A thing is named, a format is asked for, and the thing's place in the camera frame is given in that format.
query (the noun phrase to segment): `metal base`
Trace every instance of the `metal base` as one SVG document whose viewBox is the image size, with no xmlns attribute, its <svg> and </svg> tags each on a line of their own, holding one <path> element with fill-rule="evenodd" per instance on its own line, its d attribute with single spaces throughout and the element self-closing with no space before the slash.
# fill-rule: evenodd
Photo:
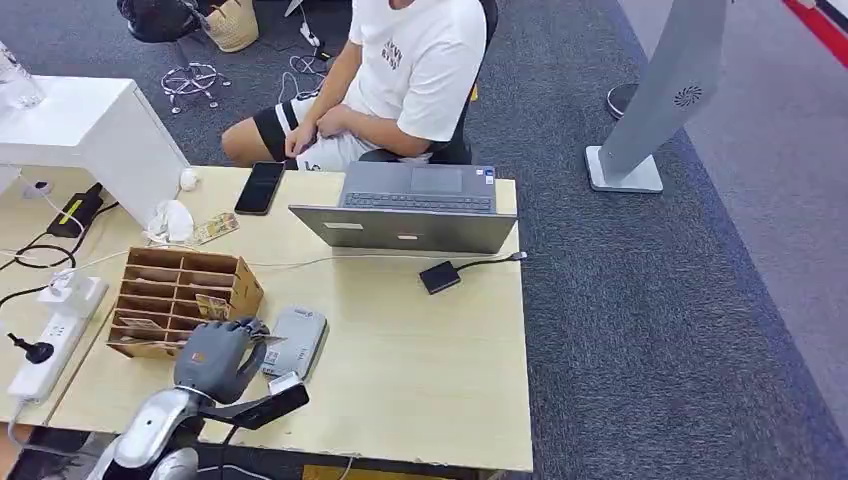
<svg viewBox="0 0 848 480">
<path fill-rule="evenodd" d="M 219 80 L 221 85 L 225 87 L 232 85 L 232 82 L 218 73 L 212 65 L 194 62 L 183 63 L 182 60 L 185 59 L 185 56 L 179 46 L 177 48 L 183 66 L 172 69 L 159 80 L 162 91 L 165 92 L 171 102 L 171 113 L 182 112 L 182 108 L 177 105 L 178 97 L 198 94 L 206 96 L 206 99 L 209 100 L 209 108 L 218 108 L 218 101 L 212 96 L 209 89 Z"/>
<path fill-rule="evenodd" d="M 607 181 L 601 168 L 599 146 L 586 147 L 586 168 L 589 170 L 592 189 L 599 192 L 662 193 L 662 180 L 654 156 L 649 155 L 626 177 Z"/>
</svg>

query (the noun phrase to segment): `yellow label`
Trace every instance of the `yellow label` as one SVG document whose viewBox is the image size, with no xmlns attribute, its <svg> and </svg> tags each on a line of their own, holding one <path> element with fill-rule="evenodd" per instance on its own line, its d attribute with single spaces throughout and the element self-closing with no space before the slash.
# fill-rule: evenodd
<svg viewBox="0 0 848 480">
<path fill-rule="evenodd" d="M 59 225 L 64 225 L 68 223 L 68 220 L 70 220 L 71 218 L 70 216 L 77 211 L 80 205 L 82 205 L 82 200 L 77 200 L 76 202 L 74 202 L 74 204 L 71 205 L 71 208 L 68 209 L 68 212 L 62 216 L 61 220 L 59 220 Z"/>
</svg>

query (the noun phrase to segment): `laptop keyboard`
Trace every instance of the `laptop keyboard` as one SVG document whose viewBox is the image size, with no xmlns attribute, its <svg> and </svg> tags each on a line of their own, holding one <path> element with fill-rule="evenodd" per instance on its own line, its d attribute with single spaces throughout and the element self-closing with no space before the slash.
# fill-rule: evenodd
<svg viewBox="0 0 848 480">
<path fill-rule="evenodd" d="M 345 207 L 428 212 L 490 213 L 492 199 L 481 197 L 442 197 L 438 195 L 348 193 Z"/>
</svg>

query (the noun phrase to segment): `cardboard organizer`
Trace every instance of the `cardboard organizer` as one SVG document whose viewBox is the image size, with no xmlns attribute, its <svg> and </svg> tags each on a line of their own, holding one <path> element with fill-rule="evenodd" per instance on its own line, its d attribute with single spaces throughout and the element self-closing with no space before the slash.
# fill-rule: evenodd
<svg viewBox="0 0 848 480">
<path fill-rule="evenodd" d="M 210 320 L 196 295 L 229 304 L 230 319 L 256 315 L 264 294 L 244 259 L 182 250 L 129 252 L 107 345 L 129 357 L 174 358 Z"/>
</svg>

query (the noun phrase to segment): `white power strip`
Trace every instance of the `white power strip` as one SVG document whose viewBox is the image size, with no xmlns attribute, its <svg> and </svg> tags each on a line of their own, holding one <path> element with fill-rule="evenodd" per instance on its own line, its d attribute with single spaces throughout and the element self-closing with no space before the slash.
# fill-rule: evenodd
<svg viewBox="0 0 848 480">
<path fill-rule="evenodd" d="M 33 403 L 42 402 L 50 395 L 71 353 L 79 343 L 88 320 L 97 310 L 97 306 L 100 305 L 106 293 L 105 282 L 99 278 L 90 280 L 93 280 L 93 283 L 87 285 L 89 288 L 86 288 L 87 291 L 83 294 L 85 308 L 79 310 L 78 315 L 72 312 L 55 311 L 41 333 L 41 337 L 38 338 L 39 342 L 53 345 L 53 355 L 39 364 L 24 361 L 15 379 L 9 385 L 7 390 L 9 395 L 18 398 L 19 401 Z"/>
</svg>

